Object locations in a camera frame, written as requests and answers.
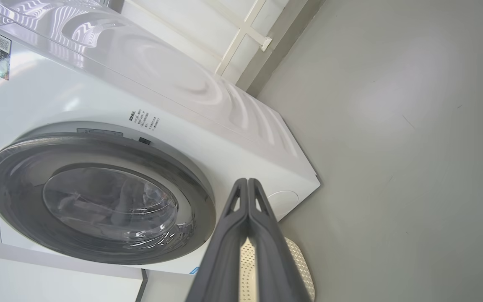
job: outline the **door glass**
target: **door glass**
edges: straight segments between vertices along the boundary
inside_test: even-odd
[[[174,195],[161,184],[108,168],[76,168],[52,176],[48,210],[67,226],[103,239],[141,243],[166,236],[177,218]]]

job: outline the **white washing machine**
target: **white washing machine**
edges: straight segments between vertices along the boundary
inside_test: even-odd
[[[0,242],[191,273],[242,177],[278,219],[320,185],[276,111],[109,8],[0,0]]]

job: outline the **white metal railing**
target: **white metal railing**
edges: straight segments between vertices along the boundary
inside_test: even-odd
[[[163,19],[161,16],[156,15],[152,11],[146,9],[144,6],[140,5],[137,1],[138,0],[125,0],[125,2],[132,4],[140,11],[146,13],[148,16],[152,17],[156,21],[159,21],[167,28],[169,28],[173,32],[176,32],[177,34],[179,34],[181,37],[183,37],[193,45],[197,46],[201,50],[204,50],[205,52],[212,55],[213,57],[219,59],[220,62],[217,65],[217,68],[215,69],[215,73],[219,75],[222,75],[224,73],[226,67],[230,63],[230,60],[234,56],[234,53],[236,53],[236,50],[240,46],[245,35],[248,35],[250,38],[255,40],[258,44],[260,44],[260,49],[262,49],[262,51],[265,51],[266,48],[270,45],[270,42],[272,41],[270,37],[263,36],[252,27],[253,21],[256,19],[258,13],[262,9],[262,6],[266,2],[266,0],[255,0],[255,2],[253,3],[253,7],[251,7],[245,19],[241,19],[240,17],[238,17],[236,13],[231,11],[229,8],[227,8],[218,0],[205,0],[205,2],[209,6],[211,6],[214,10],[216,10],[219,14],[221,14],[225,19],[227,19],[228,21],[236,25],[236,27],[238,27],[238,32],[236,33],[236,35],[234,35],[234,38],[230,42],[230,45],[228,46],[228,48],[226,49],[223,55],[216,53],[200,40],[194,38],[190,34],[187,34],[182,29],[179,29],[175,25],[172,25],[167,20]]]

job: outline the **qr code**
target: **qr code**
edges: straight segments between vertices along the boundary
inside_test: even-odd
[[[10,40],[0,35],[0,49],[10,54]]]

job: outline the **gray floor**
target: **gray floor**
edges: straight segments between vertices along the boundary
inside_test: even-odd
[[[483,301],[483,0],[327,0],[259,99],[322,187],[317,301]]]

